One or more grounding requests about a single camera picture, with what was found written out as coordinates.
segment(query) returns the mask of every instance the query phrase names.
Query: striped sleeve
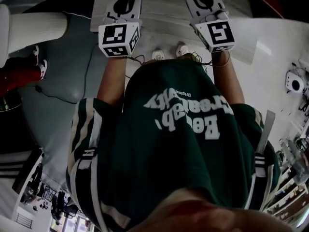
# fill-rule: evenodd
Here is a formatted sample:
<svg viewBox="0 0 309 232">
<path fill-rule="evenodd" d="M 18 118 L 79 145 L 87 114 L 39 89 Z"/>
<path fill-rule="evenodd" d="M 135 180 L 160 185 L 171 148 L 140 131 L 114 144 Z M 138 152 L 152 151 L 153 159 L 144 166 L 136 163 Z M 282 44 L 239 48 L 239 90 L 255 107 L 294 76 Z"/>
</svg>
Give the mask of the striped sleeve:
<svg viewBox="0 0 309 232">
<path fill-rule="evenodd" d="M 108 130 L 116 116 L 116 108 L 98 99 L 84 99 L 76 105 L 71 128 L 68 174 L 83 154 L 97 147 L 100 134 Z"/>
<path fill-rule="evenodd" d="M 264 128 L 263 118 L 259 111 L 246 104 L 231 105 L 235 119 L 254 149 L 257 149 Z M 276 188 L 281 174 L 275 150 L 268 141 L 264 150 L 265 161 L 274 165 L 271 191 Z"/>
<path fill-rule="evenodd" d="M 102 218 L 97 191 L 97 146 L 100 137 L 116 123 L 118 110 L 98 99 L 84 99 L 76 105 L 73 117 L 67 187 L 71 198 L 85 215 L 102 231 Z"/>
</svg>

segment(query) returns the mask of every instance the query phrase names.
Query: black and white stripe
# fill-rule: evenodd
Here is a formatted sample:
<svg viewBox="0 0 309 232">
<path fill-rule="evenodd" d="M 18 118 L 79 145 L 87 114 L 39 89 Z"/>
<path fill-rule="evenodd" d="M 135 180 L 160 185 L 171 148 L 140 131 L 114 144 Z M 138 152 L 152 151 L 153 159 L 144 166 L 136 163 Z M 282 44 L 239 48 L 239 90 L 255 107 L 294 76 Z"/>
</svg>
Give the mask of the black and white stripe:
<svg viewBox="0 0 309 232">
<path fill-rule="evenodd" d="M 266 177 L 265 157 L 255 156 L 255 174 L 256 177 Z"/>
<path fill-rule="evenodd" d="M 80 101 L 72 123 L 67 183 L 76 205 L 102 232 L 109 231 L 104 216 L 112 218 L 117 226 L 125 229 L 130 218 L 116 207 L 104 204 L 98 194 L 98 149 L 102 121 L 102 101 Z"/>
<path fill-rule="evenodd" d="M 0 155 L 0 178 L 16 179 L 31 151 Z"/>
</svg>

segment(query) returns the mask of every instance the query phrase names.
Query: person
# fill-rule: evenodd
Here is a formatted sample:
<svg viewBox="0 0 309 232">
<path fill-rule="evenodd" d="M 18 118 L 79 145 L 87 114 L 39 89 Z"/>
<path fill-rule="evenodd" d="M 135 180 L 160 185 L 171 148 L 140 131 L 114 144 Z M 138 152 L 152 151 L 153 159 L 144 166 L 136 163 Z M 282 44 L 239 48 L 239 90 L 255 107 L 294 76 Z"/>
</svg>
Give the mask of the person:
<svg viewBox="0 0 309 232">
<path fill-rule="evenodd" d="M 211 55 L 214 83 L 187 45 L 176 56 L 154 51 L 125 95 L 126 59 L 109 59 L 97 98 L 73 117 L 72 199 L 101 231 L 291 232 L 259 211 L 280 169 L 269 142 L 255 152 L 261 114 L 245 104 L 230 53 Z"/>
<path fill-rule="evenodd" d="M 29 181 L 25 191 L 21 197 L 21 203 L 24 204 L 31 204 L 35 200 L 41 200 L 42 199 L 42 188 L 44 187 L 44 184 L 41 184 L 40 192 L 38 193 L 38 188 L 41 182 L 41 177 L 42 177 L 42 172 L 43 172 L 43 166 L 40 163 L 34 173 L 32 174 L 31 178 L 32 181 Z"/>
<path fill-rule="evenodd" d="M 0 68 L 0 97 L 4 97 L 10 90 L 43 79 L 46 70 L 47 61 L 45 59 L 39 64 L 37 45 L 26 58 L 9 58 L 3 68 Z"/>
<path fill-rule="evenodd" d="M 57 222 L 60 223 L 63 217 L 63 214 L 64 214 L 63 213 L 64 197 L 65 197 L 65 193 L 60 191 L 58 193 L 58 197 L 54 195 L 52 199 L 51 213 L 52 213 L 52 218 L 55 219 L 56 221 L 56 224 Z"/>
</svg>

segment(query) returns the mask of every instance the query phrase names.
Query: wooden floor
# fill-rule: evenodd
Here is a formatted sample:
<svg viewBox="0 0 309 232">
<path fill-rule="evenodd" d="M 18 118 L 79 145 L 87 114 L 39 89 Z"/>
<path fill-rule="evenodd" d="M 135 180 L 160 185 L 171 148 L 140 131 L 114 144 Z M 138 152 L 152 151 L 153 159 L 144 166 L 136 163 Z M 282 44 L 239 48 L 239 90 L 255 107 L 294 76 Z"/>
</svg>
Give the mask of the wooden floor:
<svg viewBox="0 0 309 232">
<path fill-rule="evenodd" d="M 95 0 L 91 22 L 92 32 L 97 32 L 99 25 L 102 25 L 105 8 L 109 1 Z M 239 27 L 241 20 L 251 17 L 250 10 L 246 9 L 247 7 L 249 8 L 249 4 L 246 4 L 245 0 L 224 0 L 224 3 L 229 11 L 230 18 L 237 18 L 237 20 L 231 20 L 232 29 L 237 41 L 237 45 L 231 51 L 232 57 L 251 64 L 257 39 L 252 35 L 249 37 L 250 40 L 244 40 L 244 37 L 241 37 L 239 41 L 237 38 L 237 35 L 244 33 L 243 30 L 239 30 L 241 28 Z M 190 51 L 204 49 L 204 52 L 201 52 L 203 60 L 206 61 L 206 58 L 208 58 L 208 52 L 205 50 L 203 43 L 189 26 L 191 15 L 185 0 L 142 0 L 140 19 L 142 20 L 142 37 L 134 50 L 134 56 L 144 54 L 149 58 L 151 52 L 157 47 L 164 48 L 164 50 L 169 52 L 171 49 L 166 49 L 166 42 L 177 44 L 177 42 L 181 41 L 194 46 L 194 49 L 190 49 Z"/>
</svg>

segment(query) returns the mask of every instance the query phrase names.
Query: shelf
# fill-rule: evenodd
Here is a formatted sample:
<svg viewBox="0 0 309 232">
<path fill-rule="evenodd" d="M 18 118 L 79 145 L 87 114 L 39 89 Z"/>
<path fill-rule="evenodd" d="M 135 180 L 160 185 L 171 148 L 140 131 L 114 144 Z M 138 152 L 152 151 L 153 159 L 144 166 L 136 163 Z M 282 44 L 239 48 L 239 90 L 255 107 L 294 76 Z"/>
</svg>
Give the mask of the shelf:
<svg viewBox="0 0 309 232">
<path fill-rule="evenodd" d="M 276 201 L 274 204 L 272 204 L 270 207 L 268 207 L 267 209 L 271 209 L 273 207 L 275 207 L 280 201 L 282 201 L 282 199 L 284 199 L 286 196 L 290 195 L 292 192 L 294 192 L 294 190 L 297 188 L 298 186 L 296 185 L 295 187 L 293 187 L 293 189 L 287 193 L 284 193 L 285 195 L 282 196 L 282 198 L 280 198 L 278 201 Z"/>
<path fill-rule="evenodd" d="M 294 214 L 288 214 L 287 217 L 284 218 L 284 220 L 280 219 L 280 217 L 278 217 L 281 221 L 283 222 L 287 222 L 288 220 L 290 220 L 291 218 L 294 218 L 296 216 L 298 216 L 299 214 L 303 213 L 304 211 L 306 211 L 309 208 L 309 203 L 306 202 L 305 206 L 302 206 L 300 210 L 296 211 Z"/>
<path fill-rule="evenodd" d="M 306 133 L 307 133 L 307 129 L 309 127 L 309 119 L 307 120 L 307 122 L 304 125 L 304 128 L 302 130 L 302 133 L 300 135 L 300 138 L 306 138 Z"/>
<path fill-rule="evenodd" d="M 287 183 L 285 183 L 285 184 L 277 191 L 277 193 L 280 192 L 280 191 L 282 191 L 288 184 L 292 184 L 292 183 L 295 183 L 295 181 L 293 180 L 293 178 L 291 178 Z"/>
<path fill-rule="evenodd" d="M 295 199 L 293 199 L 291 202 L 289 202 L 287 205 L 283 205 L 281 209 L 279 209 L 276 213 L 273 214 L 273 216 L 277 215 L 281 211 L 285 210 L 287 207 L 289 207 L 291 204 L 296 202 L 301 196 L 306 194 L 306 190 L 303 190 Z"/>
<path fill-rule="evenodd" d="M 285 176 L 287 173 L 291 172 L 291 169 L 290 168 L 286 168 L 283 172 L 282 172 L 282 175 L 281 175 L 281 179 L 283 179 L 283 176 Z"/>
</svg>

